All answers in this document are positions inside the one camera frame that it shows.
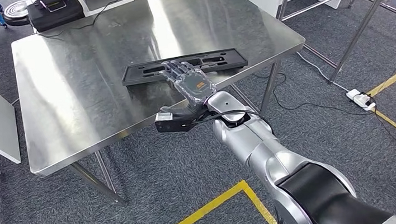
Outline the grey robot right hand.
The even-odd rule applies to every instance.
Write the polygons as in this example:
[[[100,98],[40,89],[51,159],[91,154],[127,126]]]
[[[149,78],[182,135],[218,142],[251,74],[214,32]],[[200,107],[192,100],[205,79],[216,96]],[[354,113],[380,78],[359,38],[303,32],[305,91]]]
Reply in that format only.
[[[206,110],[205,104],[210,96],[216,93],[216,85],[206,74],[189,62],[168,60],[162,63],[162,75],[173,83],[176,90],[188,101],[184,107],[163,106],[161,113],[171,113],[174,117],[195,119]]]

